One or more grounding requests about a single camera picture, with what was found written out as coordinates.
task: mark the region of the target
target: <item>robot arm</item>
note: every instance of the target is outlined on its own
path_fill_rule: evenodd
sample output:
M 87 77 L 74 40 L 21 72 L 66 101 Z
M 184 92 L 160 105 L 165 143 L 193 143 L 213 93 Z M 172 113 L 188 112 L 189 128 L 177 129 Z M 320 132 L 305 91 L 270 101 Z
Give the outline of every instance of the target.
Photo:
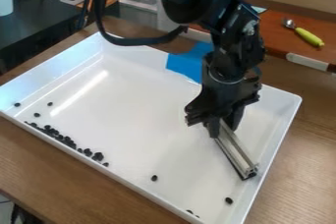
M 167 16 L 181 26 L 158 39 L 116 40 L 105 32 L 103 36 L 112 43 L 139 45 L 167 42 L 181 33 L 187 24 L 199 24 L 210 31 L 213 52 L 202 60 L 202 89 L 199 96 L 185 108 L 189 126 L 203 123 L 211 138 L 218 144 L 230 143 L 241 153 L 232 157 L 230 146 L 221 146 L 243 179 L 256 173 L 243 149 L 237 144 L 234 131 L 238 128 L 245 106 L 257 102 L 261 89 L 258 75 L 248 75 L 264 57 L 264 47 L 259 36 L 259 18 L 252 7 L 243 0 L 162 0 Z M 97 24 L 103 30 L 97 12 Z M 238 160 L 245 164 L 235 164 Z

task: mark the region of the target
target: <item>wooden table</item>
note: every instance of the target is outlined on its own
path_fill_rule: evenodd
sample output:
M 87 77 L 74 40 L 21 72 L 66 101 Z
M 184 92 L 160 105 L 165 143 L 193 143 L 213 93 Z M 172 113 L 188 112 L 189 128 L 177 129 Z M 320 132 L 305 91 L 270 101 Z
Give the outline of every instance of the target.
M 122 36 L 159 32 L 106 19 Z M 0 84 L 96 31 L 90 26 L 34 57 Z M 158 46 L 189 50 L 185 38 Z M 262 81 L 300 95 L 304 102 L 248 215 L 247 224 L 336 223 L 336 80 L 304 66 L 268 57 Z M 55 147 L 0 119 L 0 189 L 17 204 L 54 223 L 185 223 Z
M 293 19 L 298 28 L 307 29 L 320 37 L 325 45 L 313 47 L 292 29 L 284 28 L 281 21 L 285 17 Z M 191 25 L 191 28 L 209 32 L 199 25 Z M 335 30 L 336 23 L 305 16 L 274 10 L 260 14 L 260 34 L 269 55 L 336 74 Z

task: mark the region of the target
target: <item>black cable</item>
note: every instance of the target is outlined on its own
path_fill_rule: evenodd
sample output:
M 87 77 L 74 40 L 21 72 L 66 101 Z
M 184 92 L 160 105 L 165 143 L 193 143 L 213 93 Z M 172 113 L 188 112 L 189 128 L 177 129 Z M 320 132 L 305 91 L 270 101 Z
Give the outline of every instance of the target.
M 178 26 L 174 30 L 168 32 L 167 34 L 160 37 L 148 37 L 148 38 L 119 38 L 113 35 L 110 35 L 106 32 L 104 25 L 101 21 L 102 11 L 104 9 L 104 3 L 101 3 L 101 0 L 94 1 L 94 15 L 96 18 L 97 27 L 101 35 L 109 42 L 119 45 L 119 46 L 140 46 L 140 45 L 152 45 L 159 43 L 168 43 L 175 39 L 181 32 L 187 31 L 188 27 Z
M 78 24 L 77 24 L 77 30 L 82 29 L 83 26 L 84 26 L 85 16 L 86 16 L 87 13 L 89 13 L 89 10 L 87 9 L 88 3 L 89 3 L 89 0 L 84 0 L 81 15 L 80 15 L 80 18 L 79 18 L 79 21 L 78 21 Z

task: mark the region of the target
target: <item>white tray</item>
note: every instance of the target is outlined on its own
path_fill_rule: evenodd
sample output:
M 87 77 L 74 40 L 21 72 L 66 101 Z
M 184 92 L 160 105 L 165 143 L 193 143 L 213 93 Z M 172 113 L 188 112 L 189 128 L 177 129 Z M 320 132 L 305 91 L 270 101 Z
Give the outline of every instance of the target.
M 259 162 L 259 173 L 241 181 L 205 128 L 186 126 L 184 107 L 200 88 L 166 70 L 167 57 L 94 34 L 1 86 L 1 114 L 190 222 L 243 223 L 301 98 L 264 85 L 260 101 L 247 107 L 237 135 Z M 16 102 L 22 105 L 14 107 Z M 34 118 L 35 112 L 41 116 Z M 103 152 L 110 166 L 24 121 L 51 125 L 78 147 Z M 224 201 L 227 196 L 233 204 Z

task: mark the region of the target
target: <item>table surface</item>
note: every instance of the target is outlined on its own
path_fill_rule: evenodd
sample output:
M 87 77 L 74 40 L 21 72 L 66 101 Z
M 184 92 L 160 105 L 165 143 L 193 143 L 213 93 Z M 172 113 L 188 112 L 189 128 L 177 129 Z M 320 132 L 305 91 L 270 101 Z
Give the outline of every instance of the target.
M 14 12 L 0 17 L 0 50 L 62 25 L 81 11 L 58 0 L 14 0 L 13 4 Z
M 105 19 L 121 36 L 154 36 L 151 28 Z M 20 75 L 96 32 L 94 25 L 72 35 L 0 79 Z M 157 46 L 189 50 L 178 38 Z M 303 98 L 247 217 L 247 224 L 336 223 L 336 80 L 281 59 L 267 57 L 262 81 Z M 151 201 L 0 118 L 0 189 L 17 204 L 54 223 L 185 223 Z
M 298 28 L 304 28 L 320 37 L 325 45 L 321 48 L 311 46 L 292 29 L 284 28 L 283 18 L 293 19 Z M 199 25 L 191 28 L 208 32 Z M 336 43 L 334 42 L 336 23 L 321 21 L 305 16 L 267 10 L 260 14 L 260 33 L 268 54 L 286 60 L 293 53 L 329 65 L 330 72 L 336 72 Z

